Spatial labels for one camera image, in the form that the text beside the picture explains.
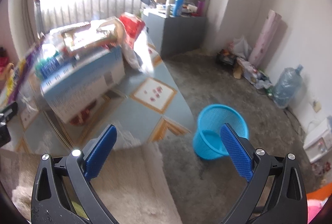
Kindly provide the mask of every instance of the silver bolt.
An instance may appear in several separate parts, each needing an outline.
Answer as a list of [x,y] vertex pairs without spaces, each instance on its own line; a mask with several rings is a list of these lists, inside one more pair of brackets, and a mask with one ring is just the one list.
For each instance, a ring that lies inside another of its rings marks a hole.
[[79,149],[75,149],[73,152],[71,152],[71,154],[72,154],[74,157],[78,157],[78,156],[81,154],[81,150],[79,150]]
[[42,159],[42,160],[47,160],[47,159],[49,159],[49,154],[45,154],[45,155],[43,155],[41,159]]
[[260,156],[263,156],[263,155],[265,155],[265,151],[263,149],[259,148],[259,149],[256,150],[256,154],[258,154]]
[[288,154],[288,158],[291,159],[291,160],[294,160],[295,159],[295,155],[292,154],[292,153],[289,153]]

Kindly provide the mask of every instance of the concrete floor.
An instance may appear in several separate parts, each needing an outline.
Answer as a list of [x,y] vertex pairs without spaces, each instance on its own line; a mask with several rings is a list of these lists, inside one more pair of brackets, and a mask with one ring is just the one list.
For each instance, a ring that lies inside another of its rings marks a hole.
[[[207,105],[221,103],[233,107],[246,120],[250,141],[270,155],[284,157],[292,152],[298,159],[307,192],[319,187],[302,148],[301,137],[290,119],[265,95],[260,95],[232,71],[215,64],[214,58],[178,55],[165,61],[193,115],[197,118]],[[297,129],[297,121],[292,120]],[[218,223],[237,200],[246,184],[230,158],[202,161],[192,149],[193,134],[168,135],[159,142],[164,171],[183,224]],[[272,180],[262,195],[266,199]]]

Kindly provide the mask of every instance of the blue trash can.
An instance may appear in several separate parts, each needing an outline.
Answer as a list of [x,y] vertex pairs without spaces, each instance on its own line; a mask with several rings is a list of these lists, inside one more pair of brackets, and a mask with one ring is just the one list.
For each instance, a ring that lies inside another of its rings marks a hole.
[[221,104],[209,105],[198,116],[193,139],[193,148],[199,157],[211,160],[229,155],[220,138],[220,128],[225,123],[229,123],[240,137],[249,139],[247,124],[237,111]]

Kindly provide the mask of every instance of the beige fur rug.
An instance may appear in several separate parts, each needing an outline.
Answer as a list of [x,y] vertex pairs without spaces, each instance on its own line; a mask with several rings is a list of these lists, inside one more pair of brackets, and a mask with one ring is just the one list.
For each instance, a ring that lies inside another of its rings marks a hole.
[[[32,186],[40,156],[0,150],[0,179],[30,220]],[[120,224],[181,224],[156,144],[111,152],[91,184]]]

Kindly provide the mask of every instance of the blue gripper pad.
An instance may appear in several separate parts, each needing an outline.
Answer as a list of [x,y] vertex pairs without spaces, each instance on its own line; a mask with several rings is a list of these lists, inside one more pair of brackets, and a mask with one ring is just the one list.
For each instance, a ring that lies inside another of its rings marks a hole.
[[109,125],[104,130],[102,137],[97,140],[85,159],[84,177],[87,181],[98,176],[105,160],[117,141],[117,129],[115,126]]
[[249,182],[253,176],[252,160],[226,124],[220,129],[220,138],[237,172]]

